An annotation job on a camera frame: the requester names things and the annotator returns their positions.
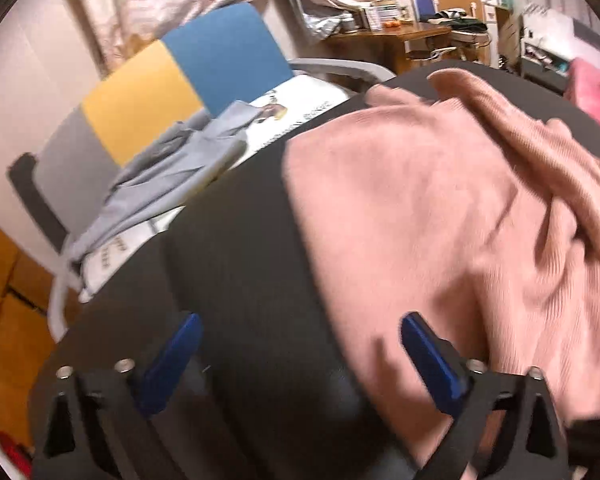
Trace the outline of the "red pink bed blanket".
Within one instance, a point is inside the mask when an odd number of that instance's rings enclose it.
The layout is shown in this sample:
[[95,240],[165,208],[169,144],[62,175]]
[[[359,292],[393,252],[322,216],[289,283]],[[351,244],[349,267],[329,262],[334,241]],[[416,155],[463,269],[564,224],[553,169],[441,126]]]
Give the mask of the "red pink bed blanket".
[[600,69],[584,58],[572,60],[565,98],[600,125]]

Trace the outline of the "light blue grey hoodie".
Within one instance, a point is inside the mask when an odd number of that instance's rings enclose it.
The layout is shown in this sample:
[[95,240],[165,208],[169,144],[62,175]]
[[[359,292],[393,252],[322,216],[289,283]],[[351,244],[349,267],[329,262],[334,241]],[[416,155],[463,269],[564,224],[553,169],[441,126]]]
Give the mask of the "light blue grey hoodie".
[[262,113],[235,101],[218,117],[201,110],[174,122],[118,172],[95,219],[70,238],[62,255],[79,262],[105,240],[180,206],[245,153],[246,130]]

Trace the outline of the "pink knit sweater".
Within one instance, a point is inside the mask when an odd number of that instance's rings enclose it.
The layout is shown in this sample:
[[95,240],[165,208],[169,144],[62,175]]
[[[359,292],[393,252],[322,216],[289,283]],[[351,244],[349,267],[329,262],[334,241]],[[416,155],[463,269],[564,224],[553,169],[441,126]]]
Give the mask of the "pink knit sweater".
[[430,103],[371,88],[283,160],[342,353],[419,462],[449,421],[400,343],[411,311],[492,370],[539,367],[563,422],[600,415],[600,159],[467,70],[429,82]]

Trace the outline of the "blue desk chair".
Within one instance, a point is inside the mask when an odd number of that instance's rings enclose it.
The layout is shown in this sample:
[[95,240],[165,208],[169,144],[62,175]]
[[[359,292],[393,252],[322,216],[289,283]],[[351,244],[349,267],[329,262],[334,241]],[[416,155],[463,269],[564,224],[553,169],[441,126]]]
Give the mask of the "blue desk chair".
[[413,0],[414,12],[419,23],[427,23],[437,14],[434,0]]

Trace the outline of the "grey yellow blue chair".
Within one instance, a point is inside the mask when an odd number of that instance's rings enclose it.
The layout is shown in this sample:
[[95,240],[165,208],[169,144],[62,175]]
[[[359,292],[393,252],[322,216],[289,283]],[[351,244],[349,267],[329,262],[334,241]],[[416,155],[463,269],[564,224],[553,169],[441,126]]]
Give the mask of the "grey yellow blue chair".
[[[390,72],[336,58],[285,58],[259,12],[232,4],[171,30],[102,81],[66,117],[41,151],[33,181],[68,232],[62,249],[95,219],[118,172],[174,122],[230,103],[249,103],[294,76],[330,76],[377,84]],[[68,330],[66,298],[81,288],[80,267],[61,253],[47,323],[55,340]]]

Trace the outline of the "white printed cushion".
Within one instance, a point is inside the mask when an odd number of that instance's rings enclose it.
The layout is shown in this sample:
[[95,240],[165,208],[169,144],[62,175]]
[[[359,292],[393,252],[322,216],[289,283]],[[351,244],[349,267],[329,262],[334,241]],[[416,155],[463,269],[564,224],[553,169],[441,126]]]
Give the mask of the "white printed cushion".
[[294,128],[347,101],[349,92],[301,74],[212,118],[177,122],[122,168],[96,219],[69,250],[86,304],[151,237],[169,229],[189,197]]

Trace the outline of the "wooden desk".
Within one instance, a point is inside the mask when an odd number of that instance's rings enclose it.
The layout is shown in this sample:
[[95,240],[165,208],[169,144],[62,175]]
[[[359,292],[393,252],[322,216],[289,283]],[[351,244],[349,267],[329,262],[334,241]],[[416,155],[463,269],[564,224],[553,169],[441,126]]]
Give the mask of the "wooden desk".
[[325,44],[336,58],[379,64],[400,75],[439,61],[443,50],[452,48],[451,32],[449,26],[416,23],[378,32],[342,32],[327,38]]

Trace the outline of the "red folded garment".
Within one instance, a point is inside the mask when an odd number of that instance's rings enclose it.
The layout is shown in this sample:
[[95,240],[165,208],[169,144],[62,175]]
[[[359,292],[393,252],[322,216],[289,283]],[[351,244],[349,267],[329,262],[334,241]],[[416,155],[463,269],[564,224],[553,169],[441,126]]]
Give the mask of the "red folded garment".
[[12,464],[27,478],[32,478],[32,456],[23,444],[0,431],[0,445]]

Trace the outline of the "black rolled mat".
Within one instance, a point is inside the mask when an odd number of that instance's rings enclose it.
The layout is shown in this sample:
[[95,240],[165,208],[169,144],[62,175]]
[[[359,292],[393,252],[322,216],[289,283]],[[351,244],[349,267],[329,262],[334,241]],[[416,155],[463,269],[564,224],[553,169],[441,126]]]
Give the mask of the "black rolled mat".
[[7,177],[28,215],[55,252],[60,254],[68,232],[34,184],[33,170],[36,166],[38,159],[32,153],[25,152],[8,168]]

